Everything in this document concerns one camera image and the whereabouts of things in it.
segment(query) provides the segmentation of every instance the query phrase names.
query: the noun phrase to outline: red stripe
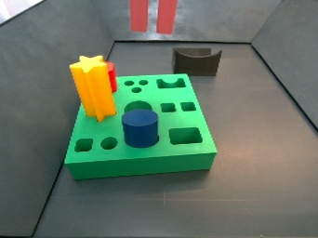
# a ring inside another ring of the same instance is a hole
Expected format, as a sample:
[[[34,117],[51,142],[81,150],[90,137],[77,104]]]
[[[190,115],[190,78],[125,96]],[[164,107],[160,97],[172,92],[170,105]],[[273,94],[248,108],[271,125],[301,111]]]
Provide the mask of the red stripe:
[[[158,0],[157,21],[156,21],[157,33],[172,34],[176,5],[177,0]]]
[[[148,26],[148,0],[130,0],[130,27],[133,32],[145,32]]]

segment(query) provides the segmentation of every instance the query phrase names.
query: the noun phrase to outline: red block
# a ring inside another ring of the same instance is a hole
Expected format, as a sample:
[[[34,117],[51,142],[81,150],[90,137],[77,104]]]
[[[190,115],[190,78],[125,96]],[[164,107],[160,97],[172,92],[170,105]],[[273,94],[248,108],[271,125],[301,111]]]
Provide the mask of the red block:
[[[114,93],[116,92],[114,65],[109,61],[105,61],[105,63],[106,63],[106,70],[108,70],[110,88],[112,88],[112,92]]]
[[[148,27],[148,0],[130,0],[130,27],[134,32],[145,32]]]
[[[172,34],[177,0],[158,0],[156,32]]]

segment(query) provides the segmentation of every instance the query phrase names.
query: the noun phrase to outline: circular hole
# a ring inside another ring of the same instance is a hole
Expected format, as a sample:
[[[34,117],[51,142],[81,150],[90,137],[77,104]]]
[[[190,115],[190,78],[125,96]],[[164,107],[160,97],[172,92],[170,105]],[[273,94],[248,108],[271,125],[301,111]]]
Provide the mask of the circular hole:
[[[134,87],[133,89],[132,89],[132,93],[140,93],[141,92],[141,88],[140,87]]]
[[[145,101],[136,100],[136,101],[132,101],[129,104],[126,104],[126,106],[124,108],[124,112],[128,112],[128,111],[134,110],[134,109],[148,109],[148,110],[150,110],[152,107]]]
[[[132,85],[133,85],[133,81],[130,81],[130,80],[129,80],[129,81],[125,81],[125,82],[124,82],[124,85],[125,85],[125,86],[132,86]]]
[[[146,81],[146,80],[140,80],[140,81],[138,81],[138,85],[140,85],[140,86],[145,86],[146,84],[148,84],[148,81]]]
[[[108,137],[100,142],[100,146],[104,150],[110,150],[114,148],[116,143],[117,143],[116,139],[112,137]]]

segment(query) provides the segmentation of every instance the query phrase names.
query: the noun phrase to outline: gray wall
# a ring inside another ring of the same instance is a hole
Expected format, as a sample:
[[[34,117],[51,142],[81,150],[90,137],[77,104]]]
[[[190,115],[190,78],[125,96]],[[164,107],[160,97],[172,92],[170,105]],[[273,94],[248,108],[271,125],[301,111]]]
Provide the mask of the gray wall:
[[[148,31],[133,33],[129,1],[94,1],[114,40],[249,43],[280,0],[178,0],[172,35],[156,33],[157,2],[158,0],[149,0]]]
[[[285,0],[252,46],[318,127],[318,1]]]
[[[0,235],[31,234],[78,109],[67,65],[108,55],[93,1],[43,1],[0,28]]]

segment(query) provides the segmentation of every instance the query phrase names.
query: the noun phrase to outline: dark gray arch block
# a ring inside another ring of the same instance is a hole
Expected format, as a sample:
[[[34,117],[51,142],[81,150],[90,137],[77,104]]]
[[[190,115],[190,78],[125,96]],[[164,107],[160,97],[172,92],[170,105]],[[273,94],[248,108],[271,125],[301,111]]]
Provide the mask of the dark gray arch block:
[[[318,127],[318,1],[285,0],[252,41],[277,80]]]
[[[29,236],[78,109],[67,65],[109,53],[93,1],[43,1],[0,28],[0,236]]]
[[[189,76],[214,76],[221,50],[210,53],[210,48],[173,48],[173,73]]]

